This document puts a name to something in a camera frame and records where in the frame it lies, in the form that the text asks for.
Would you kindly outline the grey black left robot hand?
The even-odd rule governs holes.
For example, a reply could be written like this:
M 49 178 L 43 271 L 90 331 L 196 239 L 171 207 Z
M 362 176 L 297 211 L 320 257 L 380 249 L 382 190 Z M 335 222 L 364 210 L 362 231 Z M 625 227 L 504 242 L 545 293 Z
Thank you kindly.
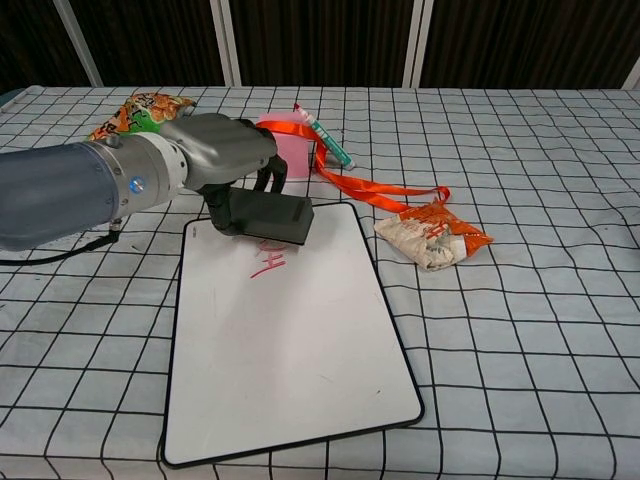
M 251 199 L 264 192 L 269 182 L 274 194 L 284 188 L 288 166 L 278 154 L 276 140 L 250 120 L 216 113 L 192 115 L 165 122 L 159 134 L 183 153 L 184 187 L 203 197 L 213 226 L 227 236 L 244 234 L 248 221 L 233 213 L 233 183 L 255 173 Z

